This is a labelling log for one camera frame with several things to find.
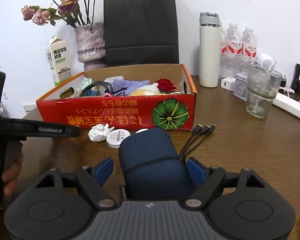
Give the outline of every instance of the red artificial flower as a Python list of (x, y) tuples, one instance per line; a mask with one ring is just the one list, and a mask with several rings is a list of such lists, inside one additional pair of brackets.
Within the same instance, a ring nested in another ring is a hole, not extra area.
[(158, 89), (165, 92), (172, 92), (176, 89), (176, 87), (173, 85), (173, 83), (166, 78), (160, 78), (156, 81), (158, 83)]

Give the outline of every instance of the pink ceramic vase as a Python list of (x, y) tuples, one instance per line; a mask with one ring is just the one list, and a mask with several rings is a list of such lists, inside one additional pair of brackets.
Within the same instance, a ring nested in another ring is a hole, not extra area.
[(106, 67), (103, 23), (75, 28), (78, 61), (83, 62), (84, 71)]

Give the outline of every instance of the gray bottle lid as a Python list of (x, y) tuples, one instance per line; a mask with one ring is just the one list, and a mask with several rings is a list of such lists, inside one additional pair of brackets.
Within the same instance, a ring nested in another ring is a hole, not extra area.
[(200, 13), (200, 25), (215, 24), (220, 26), (220, 18), (217, 13), (204, 12)]

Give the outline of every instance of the metal screw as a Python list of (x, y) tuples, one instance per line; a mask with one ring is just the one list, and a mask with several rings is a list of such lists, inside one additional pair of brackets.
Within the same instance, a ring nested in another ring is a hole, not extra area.
[(188, 207), (200, 207), (202, 202), (199, 199), (188, 199), (186, 205)]
[(112, 207), (114, 205), (114, 201), (112, 199), (101, 199), (99, 202), (98, 202), (98, 205), (100, 207)]

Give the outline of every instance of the electrical outlet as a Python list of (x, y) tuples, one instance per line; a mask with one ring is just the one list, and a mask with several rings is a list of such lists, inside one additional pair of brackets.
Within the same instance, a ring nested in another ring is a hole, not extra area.
[(4, 98), (4, 99), (8, 99), (8, 96), (7, 96), (7, 92), (6, 92), (6, 91), (3, 91), (2, 95), (3, 95), (3, 98)]
[(27, 104), (23, 105), (23, 109), (26, 111), (26, 114), (29, 114), (32, 110), (34, 110), (37, 107), (36, 104)]

